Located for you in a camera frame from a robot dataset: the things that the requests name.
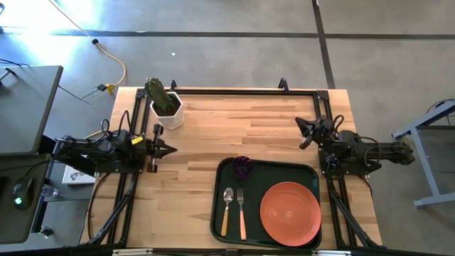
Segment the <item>orange handle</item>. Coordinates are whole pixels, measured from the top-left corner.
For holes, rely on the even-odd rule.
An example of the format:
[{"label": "orange handle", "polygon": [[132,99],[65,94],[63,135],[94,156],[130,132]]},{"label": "orange handle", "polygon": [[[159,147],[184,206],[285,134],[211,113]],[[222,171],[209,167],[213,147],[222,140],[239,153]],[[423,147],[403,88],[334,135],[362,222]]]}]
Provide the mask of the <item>orange handle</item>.
[{"label": "orange handle", "polygon": [[221,227],[221,236],[226,236],[228,232],[228,212],[229,208],[226,206],[225,215],[223,216],[223,226]]},{"label": "orange handle", "polygon": [[243,218],[243,210],[240,210],[240,238],[247,239],[247,231],[245,229],[245,219]]}]

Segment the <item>butcher block tabletop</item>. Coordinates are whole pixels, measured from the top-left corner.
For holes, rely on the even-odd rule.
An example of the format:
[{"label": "butcher block tabletop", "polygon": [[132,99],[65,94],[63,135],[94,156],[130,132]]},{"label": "butcher block tabletop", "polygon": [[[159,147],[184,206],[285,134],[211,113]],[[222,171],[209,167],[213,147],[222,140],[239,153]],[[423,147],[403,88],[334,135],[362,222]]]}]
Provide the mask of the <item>butcher block tabletop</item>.
[{"label": "butcher block tabletop", "polygon": [[[119,88],[110,127],[118,127],[125,110],[132,113],[137,89]],[[355,131],[348,92],[328,90],[328,94],[333,116],[342,114],[345,117],[340,129]],[[176,147],[178,151],[157,160],[157,173],[144,171],[139,175],[127,247],[260,249],[249,245],[222,243],[210,233],[217,166],[228,157],[248,156],[251,159],[307,164],[316,170],[319,175],[322,213],[322,241],[318,248],[336,248],[328,191],[319,168],[317,146],[312,143],[305,150],[299,149],[301,133],[294,121],[295,117],[310,120],[316,118],[312,97],[180,97],[184,104],[184,123],[175,130],[165,128],[161,136],[169,146]],[[148,106],[145,106],[145,100],[142,100],[136,132],[139,132],[141,126],[144,107]],[[146,131],[148,138],[153,138],[153,124],[156,123],[155,116],[150,112]],[[101,228],[112,212],[118,180],[118,174],[111,174],[98,189],[91,212],[92,235]],[[380,244],[378,223],[368,186],[357,176],[346,176],[346,187],[353,216],[370,238]],[[341,213],[339,215],[343,238],[348,241],[346,220]],[[120,237],[123,220],[124,213],[119,217],[115,242],[118,242]],[[81,242],[88,240],[87,225],[85,227]]]}]

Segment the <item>white hexagonal pot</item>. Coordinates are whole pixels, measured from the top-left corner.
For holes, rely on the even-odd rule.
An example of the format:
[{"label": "white hexagonal pot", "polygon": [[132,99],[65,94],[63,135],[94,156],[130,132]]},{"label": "white hexagonal pot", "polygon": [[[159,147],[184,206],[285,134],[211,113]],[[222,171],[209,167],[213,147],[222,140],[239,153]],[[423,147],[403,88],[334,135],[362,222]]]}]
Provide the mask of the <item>white hexagonal pot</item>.
[{"label": "white hexagonal pot", "polygon": [[175,92],[168,92],[169,95],[174,95],[177,100],[180,102],[180,107],[178,108],[177,112],[173,116],[169,117],[160,117],[157,115],[155,112],[155,109],[153,107],[154,102],[152,101],[150,104],[151,111],[155,114],[156,118],[158,119],[159,123],[169,129],[175,129],[183,124],[184,120],[184,115],[183,115],[183,102],[180,99],[180,97],[177,95]]}]

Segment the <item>orange plate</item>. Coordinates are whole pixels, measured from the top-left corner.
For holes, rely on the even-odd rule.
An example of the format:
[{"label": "orange plate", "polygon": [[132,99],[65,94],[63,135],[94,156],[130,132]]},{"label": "orange plate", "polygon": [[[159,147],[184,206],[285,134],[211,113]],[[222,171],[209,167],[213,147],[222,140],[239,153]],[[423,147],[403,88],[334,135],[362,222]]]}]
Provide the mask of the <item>orange plate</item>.
[{"label": "orange plate", "polygon": [[294,182],[281,182],[265,193],[261,221],[269,235],[287,246],[310,242],[321,227],[321,209],[313,194]]}]

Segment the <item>green tray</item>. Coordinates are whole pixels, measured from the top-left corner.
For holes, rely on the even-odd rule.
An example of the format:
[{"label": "green tray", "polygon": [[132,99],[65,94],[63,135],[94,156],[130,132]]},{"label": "green tray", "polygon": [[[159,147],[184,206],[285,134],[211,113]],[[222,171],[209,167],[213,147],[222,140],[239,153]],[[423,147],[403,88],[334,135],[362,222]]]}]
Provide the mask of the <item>green tray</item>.
[{"label": "green tray", "polygon": [[[313,240],[307,244],[298,247],[289,247],[278,243],[267,234],[262,226],[259,214],[264,194],[273,185],[285,181],[296,182],[307,187],[319,203],[319,179],[314,169],[305,164],[252,160],[253,167],[249,177],[245,181],[239,181],[232,170],[234,159],[224,159],[218,165],[210,219],[210,231],[212,235],[221,242],[240,245],[302,250],[313,250],[317,248],[322,239],[320,228]],[[223,224],[223,215],[226,207],[226,203],[223,200],[223,192],[227,187],[231,187],[234,190],[235,200],[229,204],[227,234],[225,237],[222,237],[221,225]],[[237,202],[237,188],[243,188],[245,199],[243,212],[247,230],[246,241],[240,239],[240,209]]]}]

